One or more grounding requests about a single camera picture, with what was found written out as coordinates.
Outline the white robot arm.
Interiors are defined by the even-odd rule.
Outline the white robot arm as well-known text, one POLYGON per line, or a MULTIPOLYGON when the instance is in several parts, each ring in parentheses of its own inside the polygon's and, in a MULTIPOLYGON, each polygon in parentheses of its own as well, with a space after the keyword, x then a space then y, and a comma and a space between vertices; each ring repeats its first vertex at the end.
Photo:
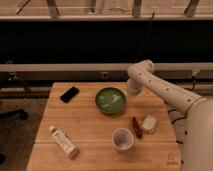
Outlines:
POLYGON ((187 117, 181 171, 213 171, 213 99, 176 86, 153 74, 150 60, 127 69, 127 90, 137 95, 145 86, 187 117))

